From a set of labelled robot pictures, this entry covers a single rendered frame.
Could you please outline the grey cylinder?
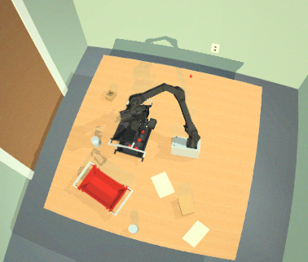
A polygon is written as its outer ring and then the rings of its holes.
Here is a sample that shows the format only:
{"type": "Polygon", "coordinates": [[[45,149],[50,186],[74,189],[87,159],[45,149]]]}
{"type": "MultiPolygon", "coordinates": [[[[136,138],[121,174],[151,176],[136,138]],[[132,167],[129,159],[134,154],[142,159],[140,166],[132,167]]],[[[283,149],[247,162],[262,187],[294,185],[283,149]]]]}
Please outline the grey cylinder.
{"type": "Polygon", "coordinates": [[[136,234],[136,233],[139,231],[139,227],[136,226],[136,225],[130,225],[129,231],[130,231],[132,234],[136,234]]]}
{"type": "Polygon", "coordinates": [[[92,144],[94,145],[94,147],[100,147],[102,142],[100,141],[100,139],[98,137],[92,137],[91,140],[92,144]]]}

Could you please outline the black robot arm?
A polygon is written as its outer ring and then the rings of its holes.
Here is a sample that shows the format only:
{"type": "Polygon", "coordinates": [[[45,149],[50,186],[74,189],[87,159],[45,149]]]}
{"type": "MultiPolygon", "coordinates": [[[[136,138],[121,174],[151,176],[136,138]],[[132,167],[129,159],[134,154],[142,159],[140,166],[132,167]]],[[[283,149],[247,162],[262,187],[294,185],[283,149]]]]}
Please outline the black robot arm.
{"type": "MultiPolygon", "coordinates": [[[[129,103],[127,109],[123,111],[119,111],[122,123],[125,123],[129,120],[133,119],[133,115],[135,118],[140,119],[143,117],[143,111],[147,110],[145,105],[141,105],[145,100],[158,95],[164,91],[168,91],[174,95],[174,97],[178,100],[178,104],[181,108],[184,120],[186,124],[183,126],[185,128],[186,133],[189,135],[187,139],[187,148],[197,149],[198,141],[201,139],[195,125],[192,123],[191,114],[188,110],[187,103],[186,103],[186,95],[183,89],[179,86],[172,86],[163,83],[161,85],[157,85],[149,90],[146,90],[142,93],[131,94],[129,96],[129,103]]],[[[144,123],[141,120],[134,120],[133,124],[131,125],[131,129],[142,132],[143,131],[144,123]]]]}

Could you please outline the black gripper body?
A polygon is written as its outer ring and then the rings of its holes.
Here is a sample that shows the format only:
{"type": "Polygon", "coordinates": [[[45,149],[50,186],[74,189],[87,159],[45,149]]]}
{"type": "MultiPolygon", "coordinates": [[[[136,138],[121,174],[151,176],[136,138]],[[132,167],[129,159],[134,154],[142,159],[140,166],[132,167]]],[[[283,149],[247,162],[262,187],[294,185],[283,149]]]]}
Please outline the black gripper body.
{"type": "Polygon", "coordinates": [[[136,120],[141,120],[141,121],[144,123],[144,125],[147,125],[147,127],[148,127],[149,129],[152,129],[152,130],[155,128],[156,123],[157,123],[157,120],[156,120],[156,119],[152,119],[152,118],[150,118],[150,120],[148,121],[148,119],[146,118],[145,115],[143,115],[143,117],[140,118],[140,119],[137,119],[137,118],[135,118],[135,117],[133,116],[133,122],[134,122],[135,119],[136,119],[136,120]]]}

